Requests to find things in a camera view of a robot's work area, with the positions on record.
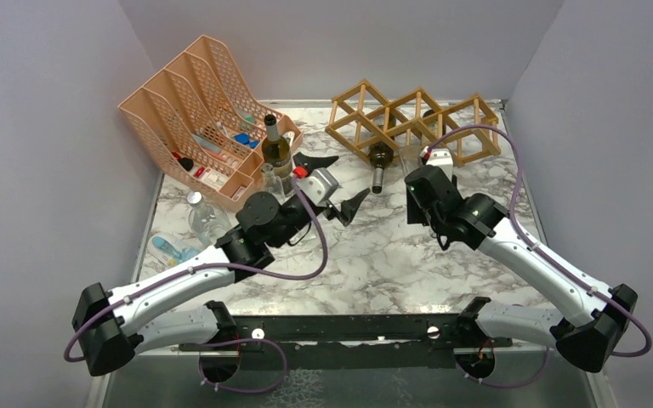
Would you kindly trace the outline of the small clear glass bottle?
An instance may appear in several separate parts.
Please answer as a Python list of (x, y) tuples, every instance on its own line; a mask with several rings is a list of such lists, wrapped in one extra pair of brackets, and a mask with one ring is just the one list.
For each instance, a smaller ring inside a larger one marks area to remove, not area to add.
[(260, 167), (262, 191), (271, 193), (277, 198), (284, 195), (281, 179), (275, 174), (274, 168), (269, 163), (264, 163)]

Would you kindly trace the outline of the dark labelled wine bottle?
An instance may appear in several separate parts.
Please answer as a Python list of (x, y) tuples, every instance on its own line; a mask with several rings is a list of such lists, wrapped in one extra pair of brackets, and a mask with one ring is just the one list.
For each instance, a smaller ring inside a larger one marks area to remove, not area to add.
[(373, 169), (371, 191), (380, 194), (383, 190), (384, 171), (392, 164), (394, 151), (384, 142), (377, 142), (370, 146), (367, 157)]

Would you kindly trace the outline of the tall clear glass bottle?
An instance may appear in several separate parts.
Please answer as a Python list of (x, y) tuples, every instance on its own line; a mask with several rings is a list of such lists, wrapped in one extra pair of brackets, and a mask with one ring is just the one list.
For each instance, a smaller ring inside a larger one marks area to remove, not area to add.
[(406, 178), (410, 173), (421, 167), (422, 158), (421, 147), (419, 145), (405, 145), (399, 150), (400, 166), (402, 178)]

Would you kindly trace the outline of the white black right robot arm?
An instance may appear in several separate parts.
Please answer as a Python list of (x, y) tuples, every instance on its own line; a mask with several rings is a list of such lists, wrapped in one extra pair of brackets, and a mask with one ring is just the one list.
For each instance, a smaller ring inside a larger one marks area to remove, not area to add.
[(553, 305), (538, 309), (474, 299), (459, 315), (457, 336), (476, 346), (508, 337), (555, 349), (573, 366), (599, 372), (614, 355), (638, 300), (626, 284), (610, 286), (532, 240), (508, 209), (488, 195), (460, 195), (456, 180), (434, 166), (405, 178), (407, 222), (429, 226), (443, 249), (462, 242), (511, 269)]

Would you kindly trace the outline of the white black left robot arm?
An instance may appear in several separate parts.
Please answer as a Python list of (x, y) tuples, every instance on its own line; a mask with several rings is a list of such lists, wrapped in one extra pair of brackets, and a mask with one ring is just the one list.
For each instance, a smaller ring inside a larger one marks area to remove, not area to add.
[[(191, 312), (174, 308), (203, 293), (265, 275), (286, 281), (307, 281), (327, 266), (327, 238), (318, 217), (337, 219), (348, 226), (369, 195), (364, 189), (335, 207), (332, 194), (339, 182), (328, 168), (336, 157), (297, 155), (297, 167), (288, 180), (294, 195), (285, 202), (266, 191), (251, 194), (236, 213), (237, 224), (183, 263), (157, 276), (106, 290), (100, 283), (82, 290), (71, 319), (74, 330), (63, 358), (83, 361), (93, 377), (125, 366), (135, 355), (179, 343), (207, 343), (222, 349), (233, 338), (233, 321), (225, 309), (210, 303)], [(306, 275), (269, 271), (275, 258), (271, 249), (286, 245), (312, 226), (321, 242), (317, 269)]]

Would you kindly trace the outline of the green wine bottle gold label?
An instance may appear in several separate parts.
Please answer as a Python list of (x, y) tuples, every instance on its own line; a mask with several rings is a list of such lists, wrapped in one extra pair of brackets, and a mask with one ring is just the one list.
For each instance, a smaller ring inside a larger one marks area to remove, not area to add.
[(289, 142), (279, 133), (277, 118), (273, 114), (264, 117), (266, 139), (262, 142), (264, 161), (269, 163), (275, 176), (281, 181), (285, 195), (292, 192), (292, 153)]

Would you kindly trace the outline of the wooden lattice wine rack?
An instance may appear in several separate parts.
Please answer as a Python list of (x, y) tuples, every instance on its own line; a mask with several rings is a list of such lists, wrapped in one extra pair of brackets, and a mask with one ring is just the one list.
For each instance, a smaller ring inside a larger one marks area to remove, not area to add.
[(448, 148), (455, 165), (463, 167), (502, 153), (498, 123), (497, 113), (477, 93), (453, 105), (438, 103), (421, 87), (388, 99), (363, 79), (332, 98), (325, 132), (364, 162), (377, 142), (394, 150), (435, 142)]

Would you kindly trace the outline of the clear bottle blue content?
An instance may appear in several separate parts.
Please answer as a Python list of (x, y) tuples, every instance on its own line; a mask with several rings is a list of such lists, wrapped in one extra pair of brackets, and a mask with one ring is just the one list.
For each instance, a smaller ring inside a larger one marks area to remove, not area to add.
[(155, 233), (148, 239), (147, 251), (168, 267), (174, 267), (199, 254), (199, 251), (193, 246), (185, 244), (173, 235), (162, 232)]

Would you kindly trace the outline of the blue item in organizer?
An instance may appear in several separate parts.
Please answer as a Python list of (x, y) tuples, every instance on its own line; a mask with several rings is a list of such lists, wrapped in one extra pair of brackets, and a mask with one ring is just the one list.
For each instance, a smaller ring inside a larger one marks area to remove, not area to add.
[(252, 139), (247, 133), (235, 134), (233, 139), (241, 145), (248, 146), (251, 149), (255, 149), (259, 144), (257, 139)]

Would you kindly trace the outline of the red white box in organizer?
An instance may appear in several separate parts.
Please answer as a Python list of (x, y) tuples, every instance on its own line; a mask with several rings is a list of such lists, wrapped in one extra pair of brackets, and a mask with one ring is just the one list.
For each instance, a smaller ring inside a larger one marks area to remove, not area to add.
[(215, 190), (223, 188), (229, 179), (227, 175), (211, 167), (198, 167), (193, 176)]

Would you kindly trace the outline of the round clear flask silver cap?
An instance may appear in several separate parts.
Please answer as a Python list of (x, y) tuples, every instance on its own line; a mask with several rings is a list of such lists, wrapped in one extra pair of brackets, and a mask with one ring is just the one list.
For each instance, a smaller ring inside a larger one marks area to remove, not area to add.
[(204, 247), (212, 246), (231, 229), (226, 213), (207, 202), (201, 192), (191, 191), (186, 200), (190, 205), (190, 228)]

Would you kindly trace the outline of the peach plastic file organizer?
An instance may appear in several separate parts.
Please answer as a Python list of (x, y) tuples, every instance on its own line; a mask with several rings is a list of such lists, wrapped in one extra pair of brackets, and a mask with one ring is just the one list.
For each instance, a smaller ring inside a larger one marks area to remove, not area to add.
[[(259, 187), (264, 117), (276, 116), (291, 149), (303, 139), (288, 115), (257, 101), (226, 45), (208, 36), (198, 37), (119, 110), (166, 175), (232, 212)], [(257, 139), (258, 146), (236, 142), (238, 133)], [(215, 190), (193, 176), (198, 167), (211, 167), (229, 179)]]

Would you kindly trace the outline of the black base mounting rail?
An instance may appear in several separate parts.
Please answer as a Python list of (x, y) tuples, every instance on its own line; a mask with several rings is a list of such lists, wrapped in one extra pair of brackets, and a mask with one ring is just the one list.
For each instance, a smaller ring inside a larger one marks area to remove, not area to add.
[(471, 354), (486, 336), (459, 314), (236, 315), (235, 329), (179, 351), (234, 355), (244, 370), (451, 369), (454, 352)]

